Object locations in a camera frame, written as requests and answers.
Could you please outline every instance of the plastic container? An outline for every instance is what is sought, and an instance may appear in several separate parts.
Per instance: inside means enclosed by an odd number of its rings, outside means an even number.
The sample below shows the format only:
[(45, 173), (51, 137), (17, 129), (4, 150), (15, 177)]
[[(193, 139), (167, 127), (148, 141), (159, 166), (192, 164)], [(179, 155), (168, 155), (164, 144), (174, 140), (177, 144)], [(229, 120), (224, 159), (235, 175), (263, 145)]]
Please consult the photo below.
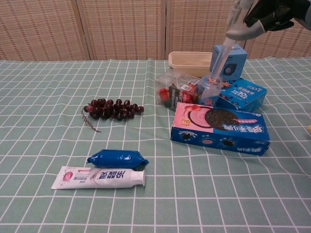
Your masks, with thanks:
[(169, 69), (155, 79), (155, 101), (175, 111), (179, 102), (196, 103), (200, 79)]
[(219, 76), (211, 80), (209, 75), (204, 76), (198, 83), (198, 104), (214, 106), (219, 98), (223, 86), (222, 78)]
[(212, 52), (171, 52), (169, 64), (174, 71), (201, 78), (209, 73)]

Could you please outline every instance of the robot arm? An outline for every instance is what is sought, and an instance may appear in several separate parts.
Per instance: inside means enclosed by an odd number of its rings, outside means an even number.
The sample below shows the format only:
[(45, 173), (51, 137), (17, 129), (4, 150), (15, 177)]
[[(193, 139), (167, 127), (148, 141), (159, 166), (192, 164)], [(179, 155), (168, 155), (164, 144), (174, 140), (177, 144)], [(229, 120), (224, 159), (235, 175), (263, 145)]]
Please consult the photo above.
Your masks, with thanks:
[[(245, 0), (236, 0), (229, 15), (231, 24), (237, 6)], [(267, 31), (280, 31), (294, 25), (295, 19), (308, 30), (311, 30), (311, 0), (259, 0), (245, 17), (247, 28), (229, 29), (226, 36), (233, 40), (249, 40)]]

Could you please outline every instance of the blue cookie box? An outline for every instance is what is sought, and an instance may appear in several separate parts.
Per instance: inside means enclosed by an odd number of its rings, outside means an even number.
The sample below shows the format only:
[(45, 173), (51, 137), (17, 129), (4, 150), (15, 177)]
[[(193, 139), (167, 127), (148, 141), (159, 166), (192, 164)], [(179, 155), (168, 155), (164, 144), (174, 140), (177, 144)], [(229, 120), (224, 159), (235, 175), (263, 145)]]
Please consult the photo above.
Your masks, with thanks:
[(256, 122), (240, 123), (240, 125), (224, 125), (225, 131), (214, 128), (206, 129), (199, 128), (192, 122), (188, 124), (187, 117), (184, 117), (182, 123), (180, 123), (180, 115), (185, 112), (184, 106), (190, 105), (194, 104), (178, 103), (171, 130), (172, 141), (258, 156), (263, 155), (268, 150), (270, 137), (261, 114), (230, 109), (229, 111), (235, 114), (238, 119), (251, 119)]
[(231, 87), (221, 90), (216, 107), (253, 112), (262, 105), (267, 94), (267, 89), (243, 78), (228, 83)]
[[(221, 48), (222, 45), (214, 46), (212, 59), (210, 62), (210, 71), (212, 71), (212, 68), (216, 62), (216, 59), (218, 57)], [(222, 77), (223, 81), (232, 81), (239, 79), (243, 72), (246, 58), (247, 52), (241, 46), (235, 44), (225, 62), (224, 68), (220, 73), (220, 76)]]

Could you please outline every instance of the small blue box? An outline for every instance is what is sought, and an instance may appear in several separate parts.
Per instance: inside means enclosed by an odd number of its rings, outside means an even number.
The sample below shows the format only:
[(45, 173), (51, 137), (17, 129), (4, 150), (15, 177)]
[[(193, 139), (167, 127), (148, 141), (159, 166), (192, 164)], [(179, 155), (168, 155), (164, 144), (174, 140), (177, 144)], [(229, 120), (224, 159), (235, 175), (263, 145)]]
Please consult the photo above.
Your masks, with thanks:
[(262, 105), (267, 89), (240, 78), (227, 82), (230, 87), (223, 87), (216, 107), (253, 112)]
[[(216, 62), (218, 54), (222, 48), (222, 45), (215, 45), (213, 49), (212, 59), (210, 62), (210, 71)], [(247, 58), (247, 52), (238, 44), (235, 44), (230, 52), (224, 68), (222, 69), (220, 76), (223, 81), (237, 80), (241, 77), (244, 64)]]
[(171, 140), (253, 155), (263, 155), (270, 146), (261, 114), (181, 102)]

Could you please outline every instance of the table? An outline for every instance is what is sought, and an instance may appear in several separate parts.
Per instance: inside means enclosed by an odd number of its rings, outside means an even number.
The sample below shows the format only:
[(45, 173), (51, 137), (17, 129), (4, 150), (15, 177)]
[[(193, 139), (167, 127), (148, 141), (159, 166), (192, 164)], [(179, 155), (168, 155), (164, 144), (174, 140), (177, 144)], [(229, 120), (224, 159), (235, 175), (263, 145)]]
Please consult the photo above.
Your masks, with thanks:
[[(167, 61), (0, 61), (0, 232), (310, 233), (311, 57), (248, 60), (268, 89), (262, 156), (170, 141), (173, 111), (155, 103)], [(128, 122), (83, 122), (93, 98), (143, 104)], [(61, 166), (101, 149), (139, 150), (146, 186), (51, 190)]]

